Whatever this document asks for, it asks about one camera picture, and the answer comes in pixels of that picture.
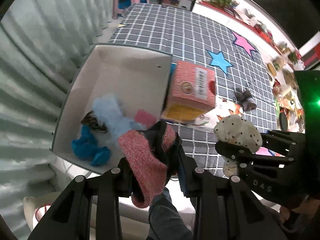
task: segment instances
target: white sticker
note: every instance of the white sticker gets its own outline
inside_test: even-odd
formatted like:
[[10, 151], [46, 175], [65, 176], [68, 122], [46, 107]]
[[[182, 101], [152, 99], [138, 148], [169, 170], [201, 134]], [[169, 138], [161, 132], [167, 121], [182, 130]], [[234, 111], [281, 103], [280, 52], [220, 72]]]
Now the white sticker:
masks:
[[207, 71], [205, 69], [196, 67], [195, 97], [207, 100], [207, 88]]

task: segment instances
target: pink box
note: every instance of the pink box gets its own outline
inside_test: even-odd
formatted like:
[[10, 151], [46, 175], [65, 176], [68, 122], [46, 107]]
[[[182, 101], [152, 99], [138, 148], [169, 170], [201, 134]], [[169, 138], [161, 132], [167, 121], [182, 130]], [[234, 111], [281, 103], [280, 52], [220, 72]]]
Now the pink box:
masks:
[[178, 61], [163, 117], [189, 122], [214, 108], [214, 70]]

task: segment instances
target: person's leg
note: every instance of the person's leg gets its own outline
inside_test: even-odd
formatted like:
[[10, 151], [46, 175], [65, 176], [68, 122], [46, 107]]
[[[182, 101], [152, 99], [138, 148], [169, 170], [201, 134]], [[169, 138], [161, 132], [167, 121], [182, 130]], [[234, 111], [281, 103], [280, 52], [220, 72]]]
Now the person's leg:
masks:
[[177, 209], [172, 205], [169, 190], [153, 198], [149, 208], [149, 235], [154, 240], [192, 240], [192, 232], [184, 225]]

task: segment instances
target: curtain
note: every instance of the curtain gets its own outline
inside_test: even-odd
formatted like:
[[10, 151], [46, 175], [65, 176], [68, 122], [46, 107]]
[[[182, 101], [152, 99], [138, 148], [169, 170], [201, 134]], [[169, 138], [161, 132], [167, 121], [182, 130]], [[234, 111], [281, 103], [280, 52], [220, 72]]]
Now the curtain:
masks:
[[0, 214], [19, 239], [22, 200], [53, 191], [49, 148], [84, 56], [111, 21], [113, 0], [15, 0], [0, 22]]

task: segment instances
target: pink star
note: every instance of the pink star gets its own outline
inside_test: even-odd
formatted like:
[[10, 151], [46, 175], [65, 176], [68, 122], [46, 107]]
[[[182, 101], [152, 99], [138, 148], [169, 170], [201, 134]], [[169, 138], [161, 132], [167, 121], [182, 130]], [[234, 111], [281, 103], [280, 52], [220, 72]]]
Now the pink star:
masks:
[[252, 47], [246, 38], [240, 36], [239, 34], [232, 31], [234, 36], [236, 36], [236, 40], [233, 42], [234, 44], [244, 48], [244, 50], [249, 54], [250, 57], [252, 57], [251, 51], [256, 50], [254, 47]]

